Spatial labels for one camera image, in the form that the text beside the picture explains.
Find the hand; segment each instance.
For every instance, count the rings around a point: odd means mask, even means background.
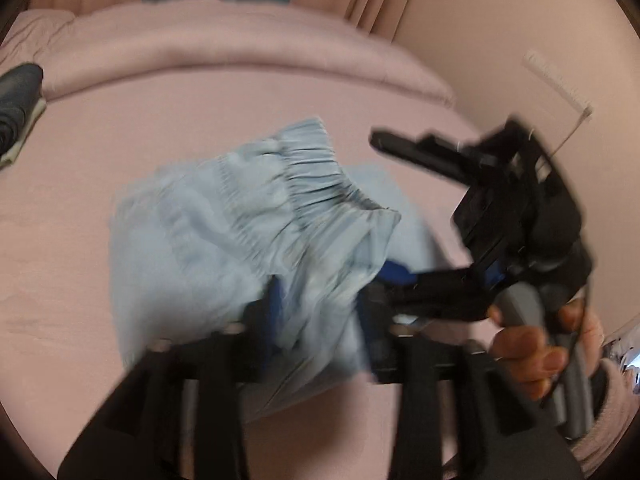
[[[582,300],[574,300],[560,310],[560,322],[566,330],[578,329],[582,310]],[[496,306],[489,309],[489,317],[502,324],[502,314]],[[589,309],[580,338],[589,377],[598,369],[603,341],[602,323],[593,309]],[[568,351],[547,345],[545,332],[536,326],[505,328],[495,337],[490,352],[502,359],[501,363],[533,400],[548,393],[553,377],[564,370],[569,360]]]
[[[622,374],[625,380],[626,387],[633,391],[633,393],[640,394],[640,384],[638,384],[638,378],[640,378],[640,368],[635,366],[626,367],[625,372]]]

